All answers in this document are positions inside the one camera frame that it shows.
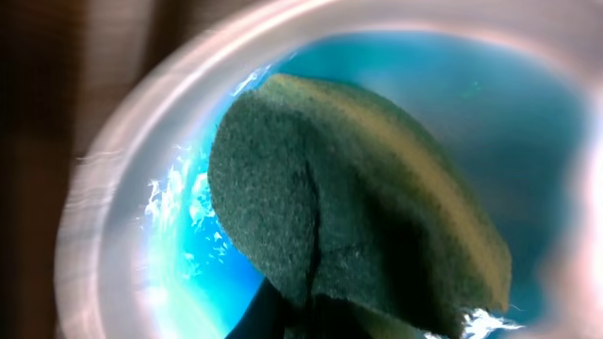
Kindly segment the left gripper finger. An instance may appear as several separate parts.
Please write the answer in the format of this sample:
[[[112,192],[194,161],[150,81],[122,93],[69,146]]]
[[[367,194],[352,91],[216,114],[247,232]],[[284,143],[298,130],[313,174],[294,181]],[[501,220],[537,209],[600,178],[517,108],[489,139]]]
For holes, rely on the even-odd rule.
[[[283,339],[286,321],[286,300],[264,279],[244,315],[225,339]]]

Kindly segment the green yellow sponge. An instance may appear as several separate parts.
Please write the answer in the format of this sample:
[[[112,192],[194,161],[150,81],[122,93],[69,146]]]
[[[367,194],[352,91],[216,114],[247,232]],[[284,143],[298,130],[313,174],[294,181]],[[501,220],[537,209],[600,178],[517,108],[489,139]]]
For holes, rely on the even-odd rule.
[[[464,179],[403,109],[275,74],[211,147],[223,230],[287,303],[284,338],[458,338],[509,306],[512,257]]]

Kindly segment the white plate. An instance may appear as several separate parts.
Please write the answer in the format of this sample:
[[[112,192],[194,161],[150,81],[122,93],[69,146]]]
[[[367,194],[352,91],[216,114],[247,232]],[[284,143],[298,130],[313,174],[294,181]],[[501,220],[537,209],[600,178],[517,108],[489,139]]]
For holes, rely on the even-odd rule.
[[[602,5],[598,1],[267,1],[204,32],[113,112],[76,168],[57,237],[67,338],[220,338],[258,275],[186,219],[228,105],[271,73],[358,84],[451,153],[513,253],[487,338],[602,334]]]

